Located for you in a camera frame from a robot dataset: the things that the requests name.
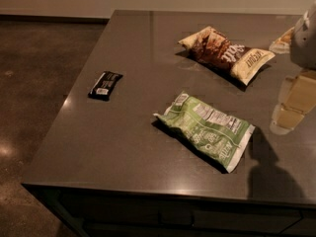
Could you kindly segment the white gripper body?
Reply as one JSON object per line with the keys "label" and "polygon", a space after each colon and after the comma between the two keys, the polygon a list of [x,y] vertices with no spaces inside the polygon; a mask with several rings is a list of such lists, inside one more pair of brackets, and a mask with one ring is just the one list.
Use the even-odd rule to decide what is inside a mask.
{"label": "white gripper body", "polygon": [[290,59],[302,68],[316,69],[316,2],[294,26]]}

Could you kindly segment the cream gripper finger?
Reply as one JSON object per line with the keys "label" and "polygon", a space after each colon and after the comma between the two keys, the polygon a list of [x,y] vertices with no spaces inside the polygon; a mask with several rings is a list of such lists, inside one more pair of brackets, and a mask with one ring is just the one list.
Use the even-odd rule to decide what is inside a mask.
{"label": "cream gripper finger", "polygon": [[277,104],[272,114],[270,130],[277,135],[286,135],[293,131],[303,118],[303,114],[288,110],[282,104]]}
{"label": "cream gripper finger", "polygon": [[302,70],[283,80],[278,101],[287,109],[307,114],[316,106],[316,71]]}

